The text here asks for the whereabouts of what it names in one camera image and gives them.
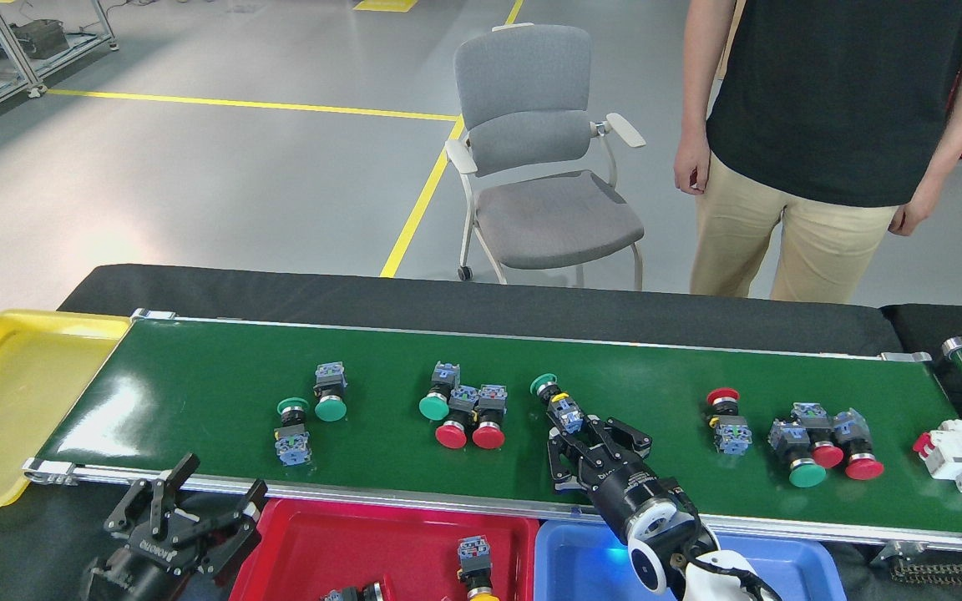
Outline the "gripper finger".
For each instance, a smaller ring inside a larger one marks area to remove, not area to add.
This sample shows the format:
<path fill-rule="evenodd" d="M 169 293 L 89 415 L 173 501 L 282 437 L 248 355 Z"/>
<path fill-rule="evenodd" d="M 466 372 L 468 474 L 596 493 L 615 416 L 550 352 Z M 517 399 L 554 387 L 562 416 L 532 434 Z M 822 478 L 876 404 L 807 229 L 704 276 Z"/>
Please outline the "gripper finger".
<path fill-rule="evenodd" d="M 595 426 L 583 426 L 576 434 L 551 427 L 547 432 L 547 462 L 554 494 L 581 493 L 592 495 L 595 487 L 578 477 L 583 450 L 598 442 Z"/>
<path fill-rule="evenodd" d="M 652 438 L 615 418 L 606 420 L 589 415 L 585 426 L 588 442 L 585 444 L 585 470 L 587 472 L 653 472 L 646 464 L 651 452 Z"/>
<path fill-rule="evenodd" d="M 206 577 L 233 574 L 261 540 L 257 521 L 266 503 L 268 487 L 257 479 L 236 507 L 212 518 L 202 518 L 185 529 L 185 543 L 197 543 L 194 570 Z"/>
<path fill-rule="evenodd" d="M 198 545 L 202 539 L 198 518 L 177 513 L 177 494 L 200 465 L 188 453 L 156 479 L 137 479 L 104 521 L 104 531 L 133 545 Z"/>

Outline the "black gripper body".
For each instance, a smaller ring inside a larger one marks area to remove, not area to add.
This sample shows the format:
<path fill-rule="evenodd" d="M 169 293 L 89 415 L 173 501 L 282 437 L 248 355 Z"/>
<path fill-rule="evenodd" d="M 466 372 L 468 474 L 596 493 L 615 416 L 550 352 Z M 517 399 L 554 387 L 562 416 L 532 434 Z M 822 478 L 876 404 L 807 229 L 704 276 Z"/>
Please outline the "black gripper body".
<path fill-rule="evenodd" d="M 644 460 L 578 461 L 578 480 L 620 543 L 648 541 L 686 521 Z"/>
<path fill-rule="evenodd" d="M 182 548 L 173 536 L 157 541 L 136 530 L 107 557 L 97 557 L 83 574 L 84 600 L 225 600 L 228 574 L 214 572 L 213 551 L 224 533 L 200 530 Z"/>

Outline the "person's right hand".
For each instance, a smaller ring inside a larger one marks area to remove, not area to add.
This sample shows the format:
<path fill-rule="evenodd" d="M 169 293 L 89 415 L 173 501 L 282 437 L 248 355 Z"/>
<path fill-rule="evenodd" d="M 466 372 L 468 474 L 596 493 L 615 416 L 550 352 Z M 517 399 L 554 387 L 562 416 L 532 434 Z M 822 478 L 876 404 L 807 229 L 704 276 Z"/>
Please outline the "person's right hand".
<path fill-rule="evenodd" d="M 673 182 L 681 193 L 705 194 L 711 149 L 705 134 L 683 134 L 673 160 Z"/>

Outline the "person's left hand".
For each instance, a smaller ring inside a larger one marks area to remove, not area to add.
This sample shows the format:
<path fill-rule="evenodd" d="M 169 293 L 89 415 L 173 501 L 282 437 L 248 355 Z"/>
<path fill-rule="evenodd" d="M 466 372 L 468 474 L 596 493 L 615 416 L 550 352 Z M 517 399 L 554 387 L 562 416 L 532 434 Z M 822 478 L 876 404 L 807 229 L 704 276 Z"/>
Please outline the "person's left hand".
<path fill-rule="evenodd" d="M 901 205 L 894 213 L 889 225 L 889 233 L 898 236 L 911 236 L 921 222 L 934 212 L 942 194 L 943 184 L 924 181 L 916 188 L 911 200 Z"/>

